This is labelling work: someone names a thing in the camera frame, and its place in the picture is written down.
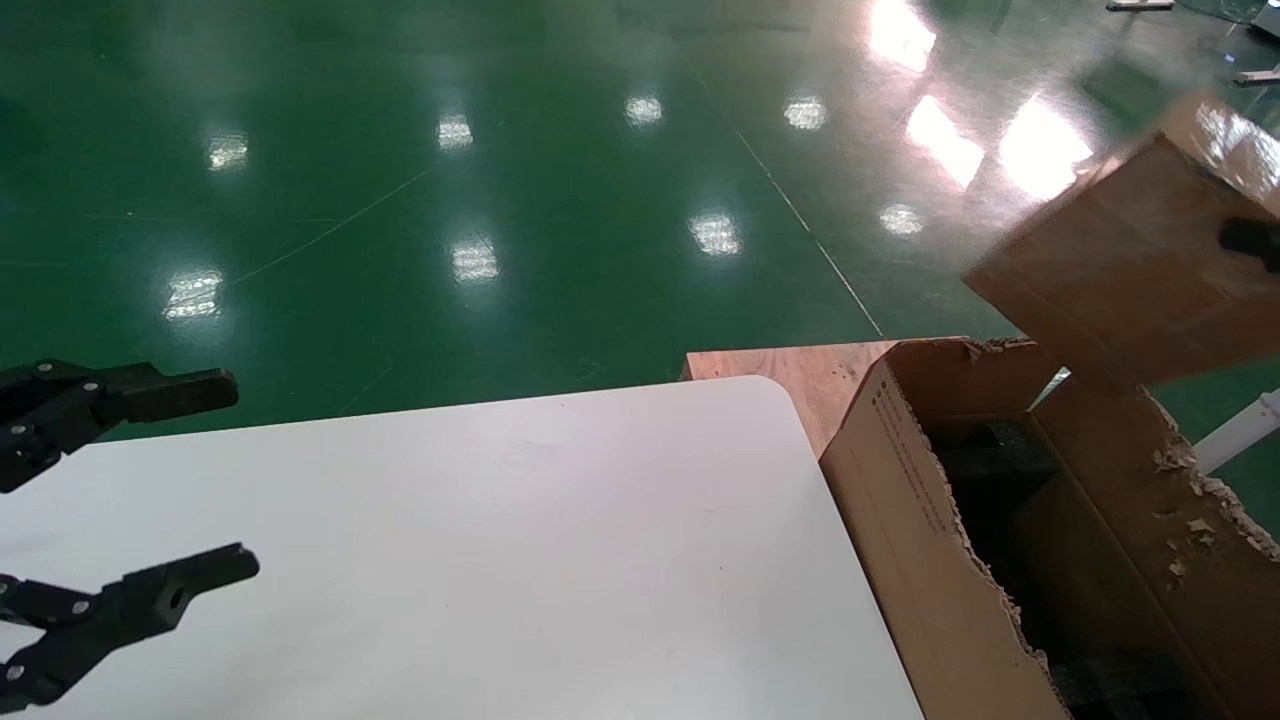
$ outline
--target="torn cardboard edge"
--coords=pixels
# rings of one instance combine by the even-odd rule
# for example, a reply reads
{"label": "torn cardboard edge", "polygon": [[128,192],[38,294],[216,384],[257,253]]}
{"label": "torn cardboard edge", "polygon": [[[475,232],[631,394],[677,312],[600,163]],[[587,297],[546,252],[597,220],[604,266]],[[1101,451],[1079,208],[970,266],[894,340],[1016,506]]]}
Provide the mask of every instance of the torn cardboard edge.
{"label": "torn cardboard edge", "polygon": [[[940,404],[937,397],[913,395],[913,392],[929,393],[932,388],[950,383],[969,383],[979,388],[995,388],[1005,383],[1004,392],[997,393],[1002,407],[995,415],[1028,416],[1044,433],[1046,439],[1062,461],[1064,471],[1060,477],[1066,478],[1064,482],[1078,488],[1075,492],[1079,492],[1080,497],[1084,498],[1080,501],[1080,507],[1084,509],[1080,511],[1085,514],[1082,515],[1082,519],[1087,519],[1085,524],[1092,523],[1096,525],[1094,530],[1089,530],[1097,538],[1094,544],[1100,550],[1096,552],[1112,553],[1115,560],[1111,561],[1111,579],[1126,584],[1129,588],[1125,591],[1129,593],[1125,601],[1128,603],[1126,607],[1129,611],[1140,612],[1144,618],[1140,623],[1112,619],[1111,626],[1121,628],[1121,633],[1130,633],[1126,625],[1137,624],[1144,628],[1130,633],[1137,633],[1137,637],[1146,638],[1140,639],[1135,647],[1155,647],[1179,657],[1178,664],[1187,673],[1189,687],[1194,688],[1197,696],[1202,698],[1207,707],[1212,707],[1217,715],[1239,719],[1257,717],[1258,715],[1251,715],[1248,711],[1235,712],[1228,710],[1233,706],[1231,698],[1220,694],[1219,688],[1224,683],[1224,676],[1229,676],[1230,673],[1225,673],[1221,666],[1222,664],[1213,656],[1216,646],[1212,639],[1212,628],[1206,628],[1204,623],[1197,624],[1193,621],[1196,628],[1192,634],[1187,639],[1181,635],[1187,630],[1188,623],[1188,610],[1184,602],[1185,593],[1199,593],[1197,597],[1203,597],[1206,587],[1213,584],[1212,571],[1204,573],[1206,566],[1192,564],[1180,555],[1172,559],[1165,555],[1162,559],[1158,559],[1160,573],[1164,573],[1166,578],[1172,578],[1178,584],[1176,588],[1165,588],[1166,580],[1158,580],[1152,573],[1152,562],[1156,559],[1146,557],[1142,562],[1135,562],[1134,556],[1130,555],[1134,552],[1132,548],[1137,547],[1132,544],[1135,530],[1126,528],[1125,538],[1115,534],[1112,523],[1116,518],[1116,509],[1111,507],[1107,512],[1101,512],[1094,506],[1097,498],[1091,497],[1085,484],[1075,478],[1075,468],[1071,460],[1065,457],[1062,450],[1057,447],[1059,443],[1053,438],[1053,432],[1039,423],[1034,410],[1029,410],[1043,387],[1053,380],[1059,369],[1060,365],[1048,356],[1044,348],[1033,341],[1023,338],[1002,340],[992,343],[979,343],[964,338],[902,341],[868,370],[863,386],[859,388],[846,413],[840,433],[837,433],[828,452],[822,457],[823,470],[827,471],[828,482],[832,484],[833,495],[837,497],[846,527],[854,538],[859,556],[863,559],[868,578],[877,592],[877,598],[881,602],[895,642],[899,643],[904,665],[911,676],[913,687],[916,687],[922,707],[925,708],[929,720],[968,720],[970,717],[1000,716],[1001,712],[1005,712],[1010,707],[1018,707],[1020,712],[1028,712],[1028,715],[1023,716],[1047,717],[1051,715],[1046,715],[1050,712],[1047,710],[1048,705],[1044,705],[1048,702],[1046,698],[1052,698],[1052,707],[1056,708],[1060,716],[1066,717],[1061,697],[1052,685],[1048,674],[1048,660],[1052,660],[1052,657],[1047,657],[1044,652],[1033,647],[1027,641],[1023,629],[1023,610],[1019,607],[1016,598],[1011,597],[996,577],[992,575],[987,561],[975,551],[969,532],[964,525],[964,518],[960,515],[956,505],[950,482],[946,479],[931,441],[924,436],[924,428],[929,423],[946,419],[951,415],[950,409]],[[1064,383],[1066,393],[1059,393],[1057,389],[1051,392],[1048,409],[1057,411],[1059,415],[1061,415],[1064,407],[1069,410],[1070,402],[1064,402],[1064,397],[1071,392],[1078,392],[1082,382],[1076,379],[1074,383]],[[881,383],[882,387],[877,388],[877,383]],[[877,415],[868,407],[868,402],[873,406],[876,405],[874,401],[868,400],[868,395],[879,398],[890,388],[895,391],[893,393],[901,402],[901,416],[886,420],[884,413]],[[945,395],[947,401],[956,404],[954,407],[963,410],[963,413],[957,413],[956,415],[983,415],[983,409],[978,406],[973,392],[965,388],[952,388]],[[920,415],[916,411],[918,400],[924,401],[927,415]],[[1197,486],[1192,479],[1199,475],[1198,470],[1194,469],[1194,455],[1189,454],[1189,443],[1178,434],[1176,425],[1167,418],[1167,413],[1160,409],[1158,404],[1144,391],[1129,395],[1126,402],[1137,402],[1157,409],[1147,410],[1146,415],[1143,415],[1146,418],[1143,421],[1148,424],[1151,432],[1142,437],[1151,441],[1156,437],[1156,430],[1158,430],[1162,438],[1161,447],[1164,447],[1165,452],[1147,450],[1147,455],[1143,456],[1142,462],[1138,465],[1133,462],[1125,465],[1125,468],[1139,468],[1139,470],[1130,469],[1124,471],[1130,473],[1130,479],[1135,480],[1140,480],[1138,475],[1142,478],[1161,477],[1165,480],[1175,480],[1172,483],[1160,482],[1157,484],[1165,487],[1167,492],[1174,492],[1172,488],[1175,486],[1183,488],[1181,491],[1176,491],[1175,495],[1184,498],[1183,505],[1193,514],[1187,518],[1179,515],[1179,523],[1187,527],[1185,524],[1189,521],[1201,520],[1211,528],[1210,532],[1213,532],[1212,527],[1204,521],[1204,518],[1211,516],[1206,515],[1206,512],[1211,514],[1212,510],[1203,507],[1203,500],[1199,500],[1199,503],[1192,502],[1197,500],[1198,495],[1194,489]],[[1009,409],[1014,406],[1019,407],[1011,413]],[[1155,425],[1152,418],[1156,418],[1157,414],[1161,419],[1161,427],[1151,427]],[[881,423],[874,421],[877,418],[879,418]],[[890,427],[893,424],[890,420],[896,420],[897,427]],[[883,428],[878,428],[878,424],[883,425]],[[1068,428],[1066,432],[1070,432],[1070,425],[1071,423],[1064,424],[1060,416],[1056,429],[1061,433],[1064,428]],[[919,477],[911,478],[910,470],[906,468],[909,462],[904,460],[904,456],[911,454],[911,448],[904,445],[902,438],[895,437],[895,433],[918,438],[915,441],[918,442],[916,460],[913,462],[919,466],[919,475],[932,475],[937,479],[936,487],[932,489],[928,487],[928,477],[923,479]],[[1124,436],[1124,424],[1120,423],[1120,429],[1112,434]],[[892,452],[883,448],[877,450],[877,443],[891,446]],[[919,452],[928,452],[928,457],[923,457]],[[1158,466],[1162,457],[1166,459],[1164,468]],[[1107,466],[1106,457],[1100,459],[1096,456],[1091,462],[1092,465],[1085,469],[1094,474],[1097,474],[1098,468]],[[893,470],[893,464],[901,465],[901,468]],[[1184,473],[1184,475],[1175,478],[1170,477],[1169,473]],[[1092,482],[1096,484],[1098,478],[1096,477]],[[1146,486],[1151,484],[1149,480],[1140,480],[1140,483],[1146,483]],[[1208,486],[1213,487],[1215,492],[1224,492],[1212,483],[1208,483]],[[1139,505],[1143,502],[1140,493],[1137,496],[1137,502]],[[960,552],[951,555],[951,560],[947,560],[945,552],[937,548],[928,550],[927,546],[931,541],[928,541],[929,530],[927,525],[929,523],[922,524],[919,519],[913,521],[910,515],[911,505],[916,506],[916,514],[923,515],[931,514],[931,510],[925,506],[936,505],[933,510],[936,519],[932,523],[940,524],[945,529],[946,536],[951,538],[954,547],[957,547]],[[1266,536],[1265,530],[1257,528],[1256,523],[1247,520],[1248,516],[1243,507],[1239,507],[1238,501],[1234,507],[1239,509],[1240,518],[1233,520],[1233,527],[1240,530],[1239,534],[1248,542],[1248,548],[1252,548],[1249,552],[1257,552],[1260,547],[1274,547],[1275,543],[1270,536]],[[1142,515],[1149,521],[1151,516],[1160,509],[1161,506],[1155,505],[1149,511],[1142,512]],[[950,518],[945,518],[947,511],[951,512]],[[1128,506],[1121,507],[1120,511],[1123,518],[1128,518],[1128,514],[1132,512]],[[1242,518],[1247,523],[1238,521]],[[1261,534],[1249,533],[1251,527],[1257,528],[1257,533]],[[1139,532],[1138,537],[1144,537],[1140,533],[1147,533],[1148,530],[1149,528],[1139,528],[1137,530]],[[1199,532],[1202,536],[1208,534],[1199,524],[1188,528],[1188,530],[1190,530],[1188,534],[1192,536],[1196,532]],[[937,534],[937,530],[933,530],[932,534]],[[1210,538],[1208,542],[1201,539],[1201,550],[1204,552],[1213,551],[1211,546],[1221,544],[1220,539],[1226,538]],[[1157,539],[1156,543],[1161,548],[1165,548],[1165,552],[1174,550],[1176,553],[1179,550],[1184,550],[1175,546],[1166,548],[1167,543],[1164,537]],[[1228,542],[1221,550],[1225,552],[1238,552],[1239,543],[1236,543],[1236,550],[1234,551],[1231,546],[1233,543]],[[1263,557],[1260,557],[1260,560],[1272,561],[1272,555],[1263,552]],[[956,587],[947,587],[947,580],[942,578],[948,577],[954,580],[956,578],[955,568],[959,565],[945,573],[931,574],[931,571],[922,574],[920,570],[911,568],[913,559],[918,562],[925,562],[931,568],[948,562],[963,562],[968,573],[987,589],[978,592],[974,587],[965,585],[964,583],[959,583]],[[1235,555],[1233,559],[1239,560],[1239,556]],[[1091,566],[1088,562],[1074,569],[1074,573],[1083,573],[1085,575],[1089,571]],[[1181,592],[1184,594],[1170,596],[1167,594],[1169,592]],[[989,638],[978,639],[965,635],[964,632],[955,630],[954,626],[969,623],[970,619],[966,619],[964,614],[952,616],[948,614],[950,611],[943,611],[938,618],[931,618],[925,612],[931,607],[931,603],[927,598],[922,600],[922,593],[925,596],[955,596],[959,593],[968,600],[959,600],[957,602],[963,602],[966,606],[980,606],[983,602],[989,602],[991,607],[993,610],[998,609],[998,612],[1004,618],[1005,626],[1010,633],[1007,635],[1010,641],[1000,641],[1001,633],[998,632],[993,633]],[[913,607],[902,610],[904,605],[913,605]],[[992,628],[991,621],[992,619],[988,615],[984,620],[979,618],[975,623]],[[928,632],[922,635],[922,630],[913,628],[913,624],[927,626]],[[933,641],[945,647],[932,650],[922,647],[929,639],[925,635],[937,635]],[[1001,642],[1009,642],[1010,644],[1005,646],[1005,650],[1000,650],[998,646]],[[970,646],[968,652],[964,650],[965,643]],[[948,655],[952,652],[956,653],[955,657]],[[1029,680],[1027,674],[1009,670],[1009,666],[1019,665],[1016,661],[1010,661],[1010,652],[1016,652],[1024,657],[1030,664],[1027,666],[1028,669],[1032,666],[1036,669],[1034,675],[1038,679],[1034,683]],[[938,657],[925,657],[927,653],[941,653],[947,657],[941,660]],[[1234,669],[1238,666],[1238,660],[1235,659],[1226,665]],[[969,678],[972,682],[966,680],[961,684],[956,684],[956,682],[946,678],[945,673],[940,675],[940,666],[945,667],[950,665],[952,666],[952,671],[955,671],[954,666],[963,662],[972,662],[975,666],[991,666],[991,673],[980,678]],[[1002,667],[998,671],[995,669],[997,665]],[[982,687],[982,683],[992,682],[995,678],[1004,678],[998,687],[1019,687],[1020,689],[1014,696],[1018,697],[1018,702],[1024,705],[1015,703],[1010,706],[1007,703],[987,702],[983,697],[979,697],[982,692],[998,692],[996,685],[984,687],[982,692],[961,687],[964,684]],[[1034,700],[1033,696],[1036,693],[1041,694],[1041,701]],[[1257,697],[1247,698],[1242,706],[1248,707],[1251,702],[1253,707],[1258,706]]]}
{"label": "torn cardboard edge", "polygon": [[1244,510],[1244,503],[1240,502],[1235,491],[1222,480],[1199,471],[1196,450],[1179,430],[1178,421],[1174,420],[1160,402],[1156,402],[1156,398],[1151,393],[1146,391],[1143,393],[1156,407],[1160,407],[1167,433],[1165,450],[1157,451],[1155,455],[1156,471],[1180,474],[1183,475],[1183,482],[1187,483],[1196,496],[1203,497],[1204,493],[1212,496],[1219,501],[1219,514],[1231,524],[1233,529],[1244,538],[1249,547],[1261,552],[1271,562],[1280,562],[1280,543],[1262,525],[1258,525],[1253,518],[1249,518],[1249,514]]}

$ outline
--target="cardboard box flap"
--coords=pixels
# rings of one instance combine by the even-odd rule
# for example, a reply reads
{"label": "cardboard box flap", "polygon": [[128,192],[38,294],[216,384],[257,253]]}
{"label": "cardboard box flap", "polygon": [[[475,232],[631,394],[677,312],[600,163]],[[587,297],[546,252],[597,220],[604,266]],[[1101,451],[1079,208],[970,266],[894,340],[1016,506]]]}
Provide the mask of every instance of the cardboard box flap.
{"label": "cardboard box flap", "polygon": [[1068,378],[1033,414],[1230,716],[1280,717],[1280,546],[1142,388]]}
{"label": "cardboard box flap", "polygon": [[901,341],[883,360],[922,423],[945,415],[1021,413],[1062,366],[1027,338]]}
{"label": "cardboard box flap", "polygon": [[1138,145],[1023,222],[965,283],[1073,373],[1158,384],[1280,352],[1280,275],[1222,250],[1277,222],[1280,142],[1220,101],[1179,102]]}
{"label": "cardboard box flap", "polygon": [[[929,388],[972,379],[974,388],[1001,389],[996,378],[1012,370],[1009,359],[1036,365],[1039,356],[1027,342],[980,348],[964,340],[896,346],[867,372],[820,462],[924,715],[1069,720],[1043,661],[1019,633],[1018,609],[974,555],[913,414]],[[1025,409],[1057,369],[1043,365],[1047,374],[1012,383],[1021,391],[997,401]],[[904,396],[897,366],[922,396]],[[956,407],[989,411],[969,392],[977,391],[950,395]]]}

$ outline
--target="plywood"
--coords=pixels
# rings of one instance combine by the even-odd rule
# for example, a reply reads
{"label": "plywood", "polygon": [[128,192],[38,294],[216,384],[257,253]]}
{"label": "plywood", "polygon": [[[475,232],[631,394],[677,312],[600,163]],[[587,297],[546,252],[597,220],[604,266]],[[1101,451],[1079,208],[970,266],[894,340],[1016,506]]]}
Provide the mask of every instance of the plywood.
{"label": "plywood", "polygon": [[690,352],[685,379],[763,375],[781,384],[815,456],[836,437],[867,369],[897,341]]}

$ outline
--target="falling cardboard box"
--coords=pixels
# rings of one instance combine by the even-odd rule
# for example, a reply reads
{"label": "falling cardboard box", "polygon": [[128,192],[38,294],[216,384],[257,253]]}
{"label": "falling cardboard box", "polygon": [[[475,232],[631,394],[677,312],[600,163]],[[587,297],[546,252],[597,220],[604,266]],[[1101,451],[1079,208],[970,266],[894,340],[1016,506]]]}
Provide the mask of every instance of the falling cardboard box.
{"label": "falling cardboard box", "polygon": [[928,720],[1069,717],[924,434],[993,418],[1062,468],[1007,530],[1069,647],[1047,662],[1156,652],[1187,716],[1280,719],[1280,547],[1144,389],[1280,352],[1280,275],[1219,247],[1280,222],[1277,183],[1280,143],[1188,97],[966,277],[1030,341],[902,342],[868,372],[822,466]]}

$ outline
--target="white tabletop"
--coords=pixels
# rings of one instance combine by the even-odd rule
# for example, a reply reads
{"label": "white tabletop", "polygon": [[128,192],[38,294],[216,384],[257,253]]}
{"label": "white tabletop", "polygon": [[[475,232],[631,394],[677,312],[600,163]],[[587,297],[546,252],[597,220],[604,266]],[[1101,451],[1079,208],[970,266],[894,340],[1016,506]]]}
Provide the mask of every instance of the white tabletop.
{"label": "white tabletop", "polygon": [[90,592],[237,541],[257,578],[38,717],[920,719],[763,378],[97,445],[0,497],[0,571]]}

